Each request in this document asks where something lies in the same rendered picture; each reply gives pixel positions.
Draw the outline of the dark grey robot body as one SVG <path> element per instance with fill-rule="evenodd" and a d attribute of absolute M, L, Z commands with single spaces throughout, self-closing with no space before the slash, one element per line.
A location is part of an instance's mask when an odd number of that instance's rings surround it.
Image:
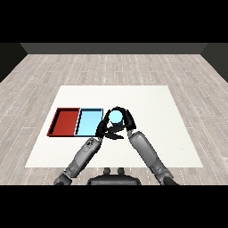
<path fill-rule="evenodd" d="M 112 175 L 110 168 L 105 167 L 103 174 L 90 178 L 87 185 L 141 185 L 141 182 L 136 177 L 126 175 L 123 167 L 118 168 L 116 175 Z"/>

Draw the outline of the red shallow open box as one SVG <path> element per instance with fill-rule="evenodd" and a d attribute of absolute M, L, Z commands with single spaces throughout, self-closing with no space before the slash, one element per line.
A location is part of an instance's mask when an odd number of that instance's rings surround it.
<path fill-rule="evenodd" d="M 49 137 L 73 137 L 80 108 L 58 108 L 47 132 Z"/>

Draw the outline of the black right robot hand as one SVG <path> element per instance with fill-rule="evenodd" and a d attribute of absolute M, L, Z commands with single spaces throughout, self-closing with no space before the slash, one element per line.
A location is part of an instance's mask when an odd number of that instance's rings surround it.
<path fill-rule="evenodd" d="M 134 122 L 134 118 L 133 118 L 132 114 L 129 112 L 129 110 L 126 110 L 121 107 L 115 107 L 111 111 L 113 111 L 113 110 L 119 110 L 122 113 L 122 116 L 123 116 L 122 125 L 125 127 L 125 129 L 127 131 L 136 129 L 136 124 Z"/>

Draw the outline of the small blue can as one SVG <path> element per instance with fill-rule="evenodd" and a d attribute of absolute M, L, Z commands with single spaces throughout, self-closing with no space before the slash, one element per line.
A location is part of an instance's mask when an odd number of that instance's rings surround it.
<path fill-rule="evenodd" d="M 123 116 L 119 110 L 113 110 L 109 115 L 109 119 L 113 126 L 121 126 L 123 124 Z"/>

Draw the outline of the light blue shallow open box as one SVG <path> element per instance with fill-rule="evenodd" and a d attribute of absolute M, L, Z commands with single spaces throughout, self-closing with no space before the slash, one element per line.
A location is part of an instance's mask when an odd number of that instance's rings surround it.
<path fill-rule="evenodd" d="M 97 126 L 102 121 L 102 108 L 82 108 L 77 118 L 74 135 L 76 137 L 95 136 Z"/>

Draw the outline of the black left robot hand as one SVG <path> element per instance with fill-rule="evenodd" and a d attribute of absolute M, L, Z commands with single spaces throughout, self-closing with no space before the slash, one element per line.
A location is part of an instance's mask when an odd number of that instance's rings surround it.
<path fill-rule="evenodd" d="M 95 136 L 100 141 L 104 137 L 107 137 L 112 140 L 123 139 L 123 136 L 117 134 L 117 132 L 122 131 L 125 128 L 123 125 L 115 125 L 115 126 L 107 127 L 110 121 L 110 118 L 109 118 L 110 113 L 111 113 L 111 110 L 108 110 L 103 120 L 97 126 Z"/>

